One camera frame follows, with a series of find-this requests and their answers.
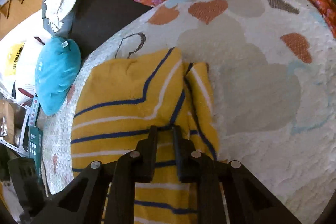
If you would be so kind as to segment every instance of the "yellow towel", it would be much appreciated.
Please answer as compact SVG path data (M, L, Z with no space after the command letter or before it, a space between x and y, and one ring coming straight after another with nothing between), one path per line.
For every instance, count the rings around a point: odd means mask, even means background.
M207 65L183 63L177 48L93 68L73 119L74 175L94 160L118 160L156 125L160 131L154 178L151 184L136 184L134 222L195 223L196 187L178 181L169 128L181 126L184 138L215 159L219 144L212 105Z

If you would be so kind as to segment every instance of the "metal screw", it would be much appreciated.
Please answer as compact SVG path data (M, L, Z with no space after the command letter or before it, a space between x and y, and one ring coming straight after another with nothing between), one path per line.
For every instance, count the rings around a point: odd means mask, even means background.
M193 158L199 158L199 157L202 156L202 153L199 152L199 151L193 151L193 152L191 152L191 156L192 156Z
M100 162L98 162L98 161L93 161L93 162L91 162L91 164L90 164L90 167L91 167L92 169L97 169L99 166L100 166Z
M231 166L233 167L233 168L240 168L241 167L241 163L239 162L239 161L237 161L237 160L233 160L232 162L231 162Z
M130 157L131 157L131 158L137 158L137 157L139 157L139 156L140 156L140 152L139 152L139 151L134 150L134 151L132 151L132 152L130 153Z

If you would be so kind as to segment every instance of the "floor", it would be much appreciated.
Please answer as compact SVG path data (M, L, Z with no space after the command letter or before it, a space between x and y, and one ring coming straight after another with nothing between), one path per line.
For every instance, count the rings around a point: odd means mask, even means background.
M9 3L1 7L0 12L0 40L8 34L16 25L27 17L41 9L42 0L11 0L6 18L6 11Z

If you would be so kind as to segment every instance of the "white stripe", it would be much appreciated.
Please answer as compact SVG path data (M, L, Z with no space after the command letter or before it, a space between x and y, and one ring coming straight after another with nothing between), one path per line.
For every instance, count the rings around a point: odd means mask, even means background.
M145 189L170 189L170 190L186 190L190 188L189 183L173 184L173 183L136 183L136 188L145 188Z
M92 153L81 153L81 154L73 154L72 158L86 158L86 157L106 156L106 155L123 155L130 151L132 150L107 150Z
M134 217L134 221L137 221L137 222L140 222L140 223L143 223L143 224L167 224L165 222L147 220L147 219L141 218L141 217Z
M182 64L182 60L179 60L174 67L171 69L171 71L169 72L166 80L163 83L163 86L160 90L160 94L159 94L159 101L157 103L157 105L154 107L153 113L152 115L146 116L146 117L138 117L138 116L113 116L113 117L107 117L107 118L102 118L102 119L96 119L96 120L92 120L92 121L88 121L88 122L83 122L80 123L76 126L74 126L72 128L72 130L76 130L78 128L84 127L84 126L89 126L92 124L96 124L96 123L101 123L101 122L111 122L111 121L118 121L118 120L126 120L126 119L140 119L140 120L152 120L156 117L159 108L162 105L163 102L163 97L165 95L166 89L168 87L168 84L170 82L170 80L172 79L173 75L175 74L176 70L179 68L179 66Z
M209 108L209 111L210 111L210 115L212 115L212 103L211 103L210 96L207 92L207 89L206 89L205 85L203 84L200 76L198 75L198 73L197 73L197 71L195 70L194 67L192 67L191 72L193 73L193 75L194 75L194 77L197 81L197 84L199 85L199 87L202 91L203 97L205 98L205 101L207 102L207 105L208 105L208 108Z

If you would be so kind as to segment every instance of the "teal pillow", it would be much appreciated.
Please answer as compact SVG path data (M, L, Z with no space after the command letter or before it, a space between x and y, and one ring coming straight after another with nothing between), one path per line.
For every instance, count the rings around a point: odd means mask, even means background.
M35 70L35 87L46 115L61 108L81 62L79 47L71 39L52 37L43 46Z

